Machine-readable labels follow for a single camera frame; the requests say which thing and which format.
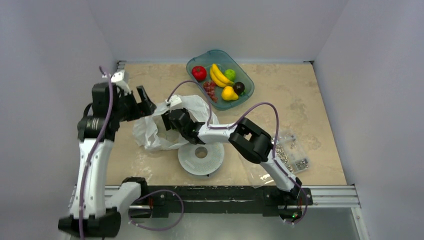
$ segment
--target red tomato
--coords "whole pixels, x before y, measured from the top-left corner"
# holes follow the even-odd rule
[[[202,66],[195,66],[191,70],[191,74],[193,74],[193,77],[198,81],[201,82],[206,79],[206,69]]]

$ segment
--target lime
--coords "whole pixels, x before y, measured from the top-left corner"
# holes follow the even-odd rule
[[[231,82],[234,82],[234,80],[236,79],[236,71],[234,71],[233,69],[225,70],[224,75]]]

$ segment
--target crumpled bag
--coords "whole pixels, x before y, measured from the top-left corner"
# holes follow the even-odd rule
[[[209,106],[198,95],[180,96],[182,107],[190,113],[191,119],[205,122],[209,118]],[[161,115],[169,110],[165,102],[156,105],[156,110],[150,116],[135,121],[132,134],[135,142],[149,152],[178,149],[188,144],[181,134],[173,129],[166,130]],[[212,112],[211,124],[220,124],[217,116]]]

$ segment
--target tabletop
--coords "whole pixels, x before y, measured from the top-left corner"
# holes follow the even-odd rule
[[[346,185],[339,154],[327,113],[310,64],[240,64],[254,82],[254,93],[244,103],[225,111],[212,107],[220,124],[235,122],[251,106],[259,102],[275,105],[279,127],[291,129],[310,158],[308,170],[296,176],[305,185]],[[150,100],[162,103],[174,87],[190,80],[185,64],[137,63],[125,65],[129,86],[143,85]],[[176,94],[202,95],[195,84],[184,84]],[[269,106],[254,109],[247,117],[274,135],[276,118]],[[178,150],[148,152],[138,146],[132,122],[122,122],[115,137],[107,168],[107,185],[120,185],[127,177],[144,177],[148,185],[251,185],[246,164],[231,144],[224,144],[224,161],[212,177],[200,179],[189,175],[178,161]]]

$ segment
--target spool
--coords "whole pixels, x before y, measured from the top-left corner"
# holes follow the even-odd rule
[[[190,175],[210,178],[223,164],[224,146],[220,142],[205,145],[186,144],[178,149],[178,160]]]

